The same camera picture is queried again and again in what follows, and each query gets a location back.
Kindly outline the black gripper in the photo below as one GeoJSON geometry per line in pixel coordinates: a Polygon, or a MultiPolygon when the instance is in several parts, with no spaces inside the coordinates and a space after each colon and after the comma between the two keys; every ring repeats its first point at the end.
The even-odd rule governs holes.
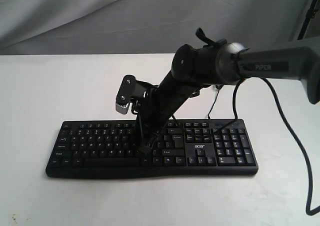
{"type": "Polygon", "coordinates": [[[154,143],[160,138],[159,132],[169,118],[190,98],[198,94],[201,86],[183,82],[161,82],[158,87],[148,90],[148,97],[134,105],[137,112],[137,149],[148,156],[154,143]]]}

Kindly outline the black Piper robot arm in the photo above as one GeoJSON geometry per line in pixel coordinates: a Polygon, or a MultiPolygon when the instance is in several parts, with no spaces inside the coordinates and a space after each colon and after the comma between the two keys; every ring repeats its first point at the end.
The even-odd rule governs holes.
{"type": "Polygon", "coordinates": [[[260,49],[240,43],[195,49],[185,44],[171,69],[139,108],[136,146],[143,154],[169,118],[197,90],[211,85],[236,85],[248,78],[298,80],[311,104],[320,100],[320,41],[303,39],[260,49]]]}

